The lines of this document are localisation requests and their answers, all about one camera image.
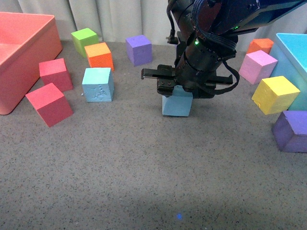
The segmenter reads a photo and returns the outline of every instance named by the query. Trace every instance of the pink cube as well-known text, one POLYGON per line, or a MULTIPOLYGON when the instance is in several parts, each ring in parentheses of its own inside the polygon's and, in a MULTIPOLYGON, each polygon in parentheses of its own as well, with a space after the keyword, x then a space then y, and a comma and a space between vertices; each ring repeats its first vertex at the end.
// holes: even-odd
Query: pink cube
POLYGON ((45 85, 53 83, 62 92, 73 89, 63 58, 39 63, 39 74, 45 85))
POLYGON ((73 114, 64 94, 53 83, 25 96, 49 127, 73 114))
POLYGON ((262 50, 246 54, 239 74, 251 84, 258 84, 269 78, 278 60, 262 50))

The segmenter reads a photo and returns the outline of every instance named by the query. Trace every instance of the black cable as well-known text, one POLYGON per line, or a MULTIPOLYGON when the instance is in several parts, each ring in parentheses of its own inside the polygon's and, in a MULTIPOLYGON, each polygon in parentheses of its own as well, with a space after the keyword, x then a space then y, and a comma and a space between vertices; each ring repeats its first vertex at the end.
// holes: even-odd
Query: black cable
POLYGON ((225 37, 222 37, 220 35, 216 35, 216 34, 211 34, 211 33, 202 33, 204 35, 204 37, 212 42, 215 42, 221 46, 224 46, 232 51, 235 51, 236 49, 236 42, 231 41, 225 37))
POLYGON ((224 88, 224 89, 221 89, 221 90, 209 89, 209 88, 207 88, 206 86, 201 86, 201 85, 199 85, 199 84, 197 84, 197 86, 198 86, 201 90, 203 90, 203 91, 205 91, 206 93, 209 93, 209 94, 211 94, 211 95, 220 95, 220 94, 223 94, 223 93, 232 91, 232 90, 239 84, 240 75, 239 75, 239 73, 238 73, 235 69, 231 68, 231 67, 227 64, 227 62, 226 62, 225 60, 223 60, 223 64, 225 65, 226 69, 228 69, 228 70, 235 76, 235 78, 236 78, 236 83, 235 83, 235 84, 233 84, 232 86, 230 86, 230 87, 228 87, 228 88, 224 88))
POLYGON ((167 16, 168 16, 168 19, 171 23, 171 32, 170 32, 170 35, 168 37, 168 42, 171 43, 171 44, 178 44, 178 41, 175 40, 175 25, 174 25, 174 20, 173 20, 173 17, 171 15, 171 10, 174 6, 174 4, 176 3, 177 0, 170 0, 168 5, 167 5, 167 8, 166 8, 166 13, 167 13, 167 16))

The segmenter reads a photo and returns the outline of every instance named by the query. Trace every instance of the white curtain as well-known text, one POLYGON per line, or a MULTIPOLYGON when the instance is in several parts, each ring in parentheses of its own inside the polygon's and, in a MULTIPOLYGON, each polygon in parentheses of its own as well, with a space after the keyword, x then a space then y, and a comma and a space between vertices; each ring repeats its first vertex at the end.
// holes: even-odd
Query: white curtain
MULTIPOLYGON (((167 0, 0 0, 0 11, 55 15, 61 39, 83 28, 104 41, 124 42, 145 35, 153 44, 166 45, 170 23, 167 0)), ((246 51, 254 38, 274 39, 276 33, 307 31, 307 4, 258 31, 239 36, 238 51, 246 51)))

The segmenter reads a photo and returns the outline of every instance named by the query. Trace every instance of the red cube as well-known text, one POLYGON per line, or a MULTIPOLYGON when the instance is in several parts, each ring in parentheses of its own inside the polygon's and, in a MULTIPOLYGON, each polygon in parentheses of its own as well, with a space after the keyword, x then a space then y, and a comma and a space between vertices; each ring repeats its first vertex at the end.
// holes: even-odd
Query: red cube
POLYGON ((73 89, 63 58, 39 63, 39 74, 45 85, 53 83, 62 92, 73 89))
POLYGON ((73 114, 64 94, 53 83, 25 96, 49 127, 73 114))

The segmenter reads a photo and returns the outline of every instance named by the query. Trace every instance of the light blue container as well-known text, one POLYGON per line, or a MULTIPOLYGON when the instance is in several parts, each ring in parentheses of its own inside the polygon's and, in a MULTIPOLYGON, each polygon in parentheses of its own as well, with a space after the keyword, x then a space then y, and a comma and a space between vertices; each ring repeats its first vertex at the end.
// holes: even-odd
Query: light blue container
POLYGON ((271 77, 285 76, 301 91, 289 110, 307 110, 307 34, 277 34, 270 55, 278 60, 271 77))
POLYGON ((162 96, 162 114, 167 116, 189 116, 193 94, 185 92, 181 85, 176 85, 173 95, 162 96))

